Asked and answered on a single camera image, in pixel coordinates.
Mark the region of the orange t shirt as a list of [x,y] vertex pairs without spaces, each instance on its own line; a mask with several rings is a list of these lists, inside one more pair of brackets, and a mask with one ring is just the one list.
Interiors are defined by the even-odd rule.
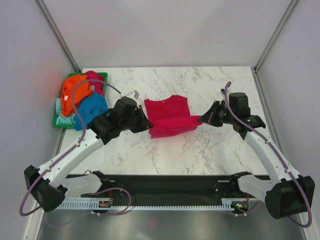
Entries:
[[62,94],[60,97],[60,102],[62,106],[61,114],[63,116],[68,117],[69,115],[72,115],[75,113],[75,110],[72,104],[72,98],[74,100],[74,104],[76,108],[78,108],[81,101],[84,98],[90,97],[94,93],[94,90],[91,88],[90,82],[84,82],[80,84],[73,92],[75,86],[85,80],[87,80],[86,75],[75,74],[75,75],[69,76],[63,82]]

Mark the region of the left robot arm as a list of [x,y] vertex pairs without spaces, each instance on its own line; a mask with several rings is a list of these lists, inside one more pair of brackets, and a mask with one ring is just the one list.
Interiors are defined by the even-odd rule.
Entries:
[[106,196],[109,180],[100,171],[68,178],[89,155],[99,150],[121,132],[140,133],[153,127],[144,114],[141,104],[134,98],[123,96],[113,108],[96,116],[83,130],[82,135],[68,149],[40,167],[30,165],[24,170],[28,193],[45,212],[55,210],[65,199],[82,195]]

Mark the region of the light teal t shirt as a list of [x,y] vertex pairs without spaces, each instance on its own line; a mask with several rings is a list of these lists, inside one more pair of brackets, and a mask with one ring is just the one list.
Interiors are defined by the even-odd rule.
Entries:
[[56,120],[55,120],[55,124],[58,125],[58,126],[61,126],[61,125],[74,125],[75,124],[75,120],[74,120],[74,117],[75,117],[75,114],[71,114],[71,115],[68,115],[68,116],[64,116],[62,114],[62,104],[61,104],[61,99],[60,98],[57,98],[56,99],[56,102],[55,102],[55,112],[56,112]]

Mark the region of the right aluminium corner post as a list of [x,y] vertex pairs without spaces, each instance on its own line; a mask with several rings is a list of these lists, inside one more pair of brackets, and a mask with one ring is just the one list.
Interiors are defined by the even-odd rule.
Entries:
[[262,67],[263,63],[265,62],[267,56],[269,55],[270,51],[272,50],[275,42],[277,41],[279,35],[281,34],[283,28],[285,27],[286,23],[290,19],[292,13],[294,12],[295,8],[297,7],[299,0],[290,0],[288,6],[286,7],[284,13],[282,14],[276,28],[272,32],[271,37],[269,38],[265,48],[262,51],[257,63],[251,67],[251,70],[255,75],[258,74],[258,71]]

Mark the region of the right side aluminium rail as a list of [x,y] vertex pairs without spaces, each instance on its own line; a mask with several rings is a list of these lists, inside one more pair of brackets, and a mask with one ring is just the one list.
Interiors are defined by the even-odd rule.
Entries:
[[263,110],[264,119],[266,122],[266,130],[262,130],[261,134],[265,136],[263,144],[256,143],[254,146],[262,150],[262,153],[257,153],[258,158],[262,162],[268,175],[270,175],[273,184],[282,182],[283,180],[290,181],[290,169],[288,169],[288,161],[281,152],[279,145],[279,138],[276,133],[275,125],[273,123],[272,115],[267,104],[265,94],[258,74],[255,75],[251,69],[257,94],[259,96],[260,104]]

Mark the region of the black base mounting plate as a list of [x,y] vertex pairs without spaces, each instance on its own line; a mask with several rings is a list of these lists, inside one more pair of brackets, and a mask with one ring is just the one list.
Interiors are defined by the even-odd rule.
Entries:
[[253,196],[235,190],[229,175],[106,175],[98,197],[162,203],[213,203],[214,200],[240,199]]

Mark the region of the left aluminium corner post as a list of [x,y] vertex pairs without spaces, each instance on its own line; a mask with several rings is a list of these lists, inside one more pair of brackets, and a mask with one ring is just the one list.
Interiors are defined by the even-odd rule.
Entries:
[[47,22],[50,30],[52,31],[56,41],[58,42],[60,48],[62,49],[65,57],[67,58],[69,64],[71,65],[74,72],[80,73],[81,69],[79,65],[77,64],[72,52],[70,51],[70,48],[67,45],[67,42],[65,41],[56,21],[54,20],[49,8],[47,7],[44,0],[35,0],[34,1],[37,7],[39,8],[41,14],[43,15],[45,21]]

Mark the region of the aluminium corner post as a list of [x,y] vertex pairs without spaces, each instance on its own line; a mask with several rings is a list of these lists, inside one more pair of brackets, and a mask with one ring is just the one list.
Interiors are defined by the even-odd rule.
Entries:
[[272,32],[271,37],[269,38],[265,48],[262,51],[257,63],[251,67],[251,70],[255,75],[258,74],[258,71],[262,67],[263,63],[265,62],[267,56],[269,55],[270,51],[272,50],[275,42],[277,41],[279,35],[281,34],[283,28],[285,27],[286,23],[290,19],[292,13],[294,12],[295,8],[297,7],[299,0],[290,0],[288,6],[286,7],[284,13],[282,14],[276,28]]
[[80,73],[81,69],[79,65],[77,64],[72,52],[70,51],[70,48],[67,45],[67,42],[65,41],[56,21],[54,20],[49,8],[47,7],[44,0],[35,0],[34,1],[37,7],[39,8],[41,14],[43,15],[45,21],[47,22],[50,30],[52,31],[56,41],[58,42],[60,48],[62,49],[65,57],[67,58],[69,64],[71,65],[74,72]]

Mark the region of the magenta t shirt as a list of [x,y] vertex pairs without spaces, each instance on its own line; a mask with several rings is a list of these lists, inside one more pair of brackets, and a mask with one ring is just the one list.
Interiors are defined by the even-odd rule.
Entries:
[[191,115],[188,99],[172,95],[164,100],[144,100],[148,120],[153,124],[149,130],[152,139],[174,137],[196,130],[202,122],[199,115]]
[[94,91],[103,96],[105,94],[103,84],[104,77],[92,70],[87,71],[85,75],[87,76],[87,79],[90,80],[89,83]]

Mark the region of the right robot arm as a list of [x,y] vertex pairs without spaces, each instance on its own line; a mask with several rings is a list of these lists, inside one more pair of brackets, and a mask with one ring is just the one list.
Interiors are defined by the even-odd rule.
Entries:
[[266,169],[270,180],[261,180],[248,171],[231,175],[229,191],[235,197],[247,193],[266,206],[274,219],[307,213],[307,228],[312,221],[311,206],[315,182],[302,176],[281,153],[258,115],[252,115],[248,96],[243,92],[231,93],[225,100],[215,101],[198,119],[200,122],[233,130],[253,149]]

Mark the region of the green plastic basket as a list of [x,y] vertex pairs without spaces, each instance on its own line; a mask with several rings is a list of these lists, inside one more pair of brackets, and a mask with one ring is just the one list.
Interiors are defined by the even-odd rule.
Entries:
[[75,127],[76,112],[69,98],[74,92],[75,107],[79,108],[81,102],[95,93],[101,96],[106,94],[104,82],[108,81],[108,73],[89,70],[85,73],[71,73],[62,84],[61,97],[55,102],[55,117],[53,126],[57,128],[72,129]]

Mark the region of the blue t shirt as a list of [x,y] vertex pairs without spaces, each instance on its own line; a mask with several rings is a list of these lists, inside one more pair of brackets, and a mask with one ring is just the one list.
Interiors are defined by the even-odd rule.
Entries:
[[82,117],[85,127],[97,116],[100,116],[109,109],[107,101],[103,95],[95,91],[90,96],[86,96],[77,107]]

